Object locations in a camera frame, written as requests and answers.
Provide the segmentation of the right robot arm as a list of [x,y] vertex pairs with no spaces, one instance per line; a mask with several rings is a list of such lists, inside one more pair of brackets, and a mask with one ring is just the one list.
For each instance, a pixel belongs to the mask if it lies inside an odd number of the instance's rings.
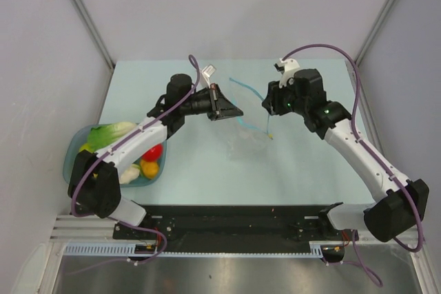
[[366,230],[377,240],[388,242],[420,224],[429,195],[421,179],[410,180],[398,171],[352,125],[351,114],[338,102],[327,99],[322,77],[316,69],[298,65],[275,66],[278,81],[268,84],[262,106],[272,116],[295,113],[308,130],[332,146],[354,169],[368,188],[374,203],[327,207],[318,222],[318,232],[333,240],[342,230]]

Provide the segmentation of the green lettuce toy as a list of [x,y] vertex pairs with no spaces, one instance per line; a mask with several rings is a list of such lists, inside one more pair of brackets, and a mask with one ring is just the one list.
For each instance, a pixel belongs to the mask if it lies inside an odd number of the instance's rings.
[[117,122],[93,127],[88,134],[86,143],[96,151],[115,143],[135,127],[137,127],[137,124],[131,122]]

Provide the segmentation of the clear zip top bag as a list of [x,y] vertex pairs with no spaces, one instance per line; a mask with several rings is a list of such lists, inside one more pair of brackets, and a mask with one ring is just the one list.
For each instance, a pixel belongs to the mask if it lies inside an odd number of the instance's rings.
[[261,107],[264,96],[251,85],[229,78],[231,101],[243,111],[233,118],[228,129],[227,150],[232,160],[262,158],[273,142],[270,115]]

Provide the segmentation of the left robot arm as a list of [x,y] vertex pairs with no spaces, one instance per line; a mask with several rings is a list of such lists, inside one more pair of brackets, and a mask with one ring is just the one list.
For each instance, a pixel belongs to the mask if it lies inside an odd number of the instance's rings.
[[95,215],[128,224],[136,238],[146,238],[152,221],[146,210],[121,195],[120,177],[147,150],[171,138],[185,123],[185,117],[205,114],[211,121],[239,117],[243,111],[230,102],[215,83],[196,91],[186,74],[171,77],[155,107],[134,129],[115,143],[94,152],[81,151],[74,159],[68,195],[71,212],[85,209]]

